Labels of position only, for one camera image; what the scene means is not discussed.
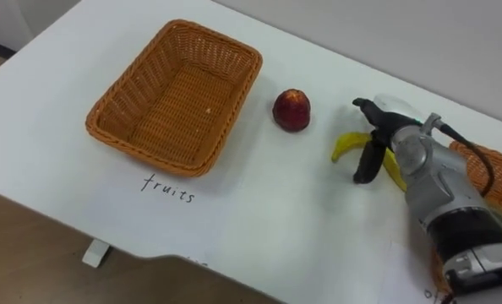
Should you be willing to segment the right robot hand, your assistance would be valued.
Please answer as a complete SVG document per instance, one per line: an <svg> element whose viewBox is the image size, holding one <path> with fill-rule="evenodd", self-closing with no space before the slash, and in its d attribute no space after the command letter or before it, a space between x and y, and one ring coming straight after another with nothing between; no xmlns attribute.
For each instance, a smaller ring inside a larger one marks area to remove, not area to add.
<svg viewBox="0 0 502 304"><path fill-rule="evenodd" d="M393 111L383 111L369 99L357 98L352 104L357 106L368 122L374 126L374 130L370 133L371 139L364 145L357 171L353 175L356 184L368 184L378 175L385 152L391 149L394 134L401 128L421 127L423 124Z"/></svg>

